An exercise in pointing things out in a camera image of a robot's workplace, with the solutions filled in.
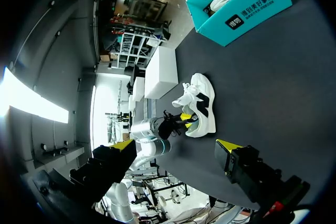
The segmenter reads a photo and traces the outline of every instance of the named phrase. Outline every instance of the ceiling light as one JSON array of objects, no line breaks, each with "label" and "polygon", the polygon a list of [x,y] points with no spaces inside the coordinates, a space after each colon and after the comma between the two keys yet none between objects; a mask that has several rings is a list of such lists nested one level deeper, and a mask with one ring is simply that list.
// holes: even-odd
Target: ceiling light
[{"label": "ceiling light", "polygon": [[92,96],[91,96],[91,106],[90,106],[90,143],[91,143],[91,151],[94,150],[93,144],[93,110],[95,105],[95,97],[96,97],[96,86],[93,86]]},{"label": "ceiling light", "polygon": [[5,68],[1,93],[1,97],[5,97],[9,106],[41,118],[68,123],[69,112],[67,110],[53,104],[25,86],[8,68]]}]

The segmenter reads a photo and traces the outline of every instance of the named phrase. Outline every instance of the black cable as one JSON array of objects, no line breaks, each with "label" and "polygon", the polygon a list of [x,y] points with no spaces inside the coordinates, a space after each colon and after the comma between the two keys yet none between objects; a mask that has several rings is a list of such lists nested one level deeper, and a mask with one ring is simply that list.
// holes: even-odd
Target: black cable
[{"label": "black cable", "polygon": [[212,219],[208,222],[208,224],[210,224],[211,221],[213,221],[214,219],[216,219],[218,216],[222,215],[223,213],[228,212],[228,211],[231,210],[232,208],[233,208],[233,207],[231,207],[230,209],[227,209],[227,210],[221,212],[219,215],[217,215],[216,217],[212,218]]}]

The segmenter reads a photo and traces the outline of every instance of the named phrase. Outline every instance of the white box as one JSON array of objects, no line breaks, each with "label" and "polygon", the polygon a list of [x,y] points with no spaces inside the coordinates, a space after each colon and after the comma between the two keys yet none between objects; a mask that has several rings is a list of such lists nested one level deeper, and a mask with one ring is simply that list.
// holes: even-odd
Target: white box
[{"label": "white box", "polygon": [[145,98],[159,99],[177,84],[175,50],[158,47],[146,68]]},{"label": "white box", "polygon": [[133,101],[140,102],[145,94],[145,78],[136,77],[133,85]]},{"label": "white box", "polygon": [[135,101],[133,101],[133,95],[128,98],[128,110],[132,111],[135,109]]}]

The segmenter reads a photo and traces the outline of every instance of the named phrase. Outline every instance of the gray tabletop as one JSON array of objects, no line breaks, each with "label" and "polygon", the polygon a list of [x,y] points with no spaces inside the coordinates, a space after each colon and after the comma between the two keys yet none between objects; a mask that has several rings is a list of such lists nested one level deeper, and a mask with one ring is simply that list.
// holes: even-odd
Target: gray tabletop
[{"label": "gray tabletop", "polygon": [[215,140],[252,145],[283,179],[311,184],[302,203],[323,189],[336,158],[336,44],[314,0],[266,20],[226,47],[194,30],[176,49],[180,84],[156,102],[156,114],[181,111],[171,102],[181,83],[206,74],[216,98],[217,132],[170,137],[172,150],[158,163],[190,186],[243,207],[258,208],[226,179],[214,157]]}]

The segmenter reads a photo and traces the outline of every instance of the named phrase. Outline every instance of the teal shoe box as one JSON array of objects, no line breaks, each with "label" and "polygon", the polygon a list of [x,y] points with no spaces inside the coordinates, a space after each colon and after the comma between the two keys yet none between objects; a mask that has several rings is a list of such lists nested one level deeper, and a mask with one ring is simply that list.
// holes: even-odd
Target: teal shoe box
[{"label": "teal shoe box", "polygon": [[204,8],[212,1],[187,0],[187,6],[196,31],[222,46],[292,5],[291,0],[230,0],[209,17]]}]

